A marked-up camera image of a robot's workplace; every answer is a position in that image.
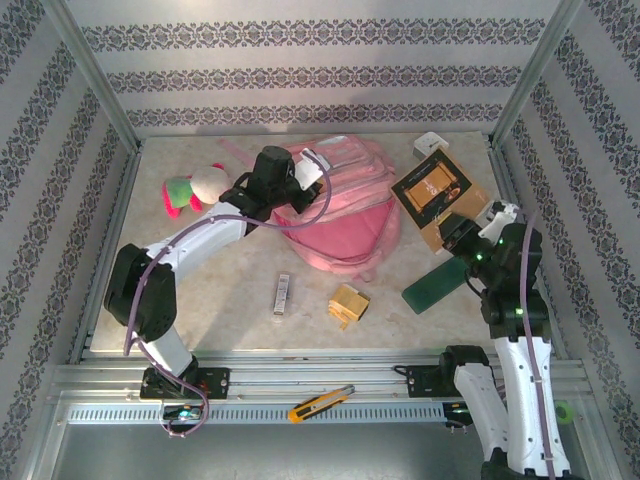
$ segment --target white plush ball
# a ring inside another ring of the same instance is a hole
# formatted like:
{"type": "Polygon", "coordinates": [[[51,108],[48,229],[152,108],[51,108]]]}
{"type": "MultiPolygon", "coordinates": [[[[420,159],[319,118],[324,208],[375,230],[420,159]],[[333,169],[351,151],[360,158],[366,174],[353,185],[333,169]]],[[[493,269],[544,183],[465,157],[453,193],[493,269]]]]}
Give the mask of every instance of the white plush ball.
{"type": "Polygon", "coordinates": [[[212,205],[231,188],[231,180],[220,168],[200,167],[191,177],[191,188],[201,202],[212,205]]]}

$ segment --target small white box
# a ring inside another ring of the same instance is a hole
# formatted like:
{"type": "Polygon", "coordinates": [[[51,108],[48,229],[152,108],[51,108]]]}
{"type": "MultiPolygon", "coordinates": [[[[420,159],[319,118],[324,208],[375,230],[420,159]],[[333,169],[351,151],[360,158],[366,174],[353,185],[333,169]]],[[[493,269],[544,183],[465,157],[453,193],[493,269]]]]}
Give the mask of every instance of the small white box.
{"type": "Polygon", "coordinates": [[[436,133],[425,133],[413,142],[413,156],[422,161],[435,152],[438,147],[447,149],[449,143],[436,133]]]}

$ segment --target cardboard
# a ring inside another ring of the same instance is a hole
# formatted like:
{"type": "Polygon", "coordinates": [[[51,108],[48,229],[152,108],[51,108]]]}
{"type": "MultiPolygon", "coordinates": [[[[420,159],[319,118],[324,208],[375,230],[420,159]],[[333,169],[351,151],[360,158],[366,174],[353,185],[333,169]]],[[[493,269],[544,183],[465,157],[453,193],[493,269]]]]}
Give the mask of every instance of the cardboard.
{"type": "Polygon", "coordinates": [[[491,200],[443,148],[420,162],[391,191],[433,252],[442,249],[438,220],[444,214],[454,212],[475,220],[491,200]]]}

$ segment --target pink backpack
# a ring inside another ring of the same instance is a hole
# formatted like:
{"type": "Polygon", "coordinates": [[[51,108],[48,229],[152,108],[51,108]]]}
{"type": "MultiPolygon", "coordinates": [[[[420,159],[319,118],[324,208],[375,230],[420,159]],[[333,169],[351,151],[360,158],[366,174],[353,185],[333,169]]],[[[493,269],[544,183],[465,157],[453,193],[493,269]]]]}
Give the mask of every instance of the pink backpack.
{"type": "MultiPolygon", "coordinates": [[[[329,209],[311,227],[284,231],[291,247],[310,265],[364,281],[394,249],[400,237],[400,209],[391,195],[391,159],[376,142],[339,135],[285,146],[295,161],[310,148],[331,164],[333,195],[329,209]]],[[[299,225],[318,214],[323,195],[302,214],[289,205],[274,211],[280,225],[299,225]]]]}

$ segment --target yellow box cutter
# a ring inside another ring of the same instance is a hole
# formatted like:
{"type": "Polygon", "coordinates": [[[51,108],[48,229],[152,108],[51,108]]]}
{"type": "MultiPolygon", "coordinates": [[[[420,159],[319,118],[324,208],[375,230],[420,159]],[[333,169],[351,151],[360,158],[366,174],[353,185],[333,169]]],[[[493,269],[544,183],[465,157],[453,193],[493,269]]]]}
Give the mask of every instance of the yellow box cutter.
{"type": "Polygon", "coordinates": [[[300,423],[344,402],[355,391],[356,388],[353,385],[347,385],[325,395],[313,397],[293,407],[293,410],[289,412],[289,420],[292,423],[300,423]]]}

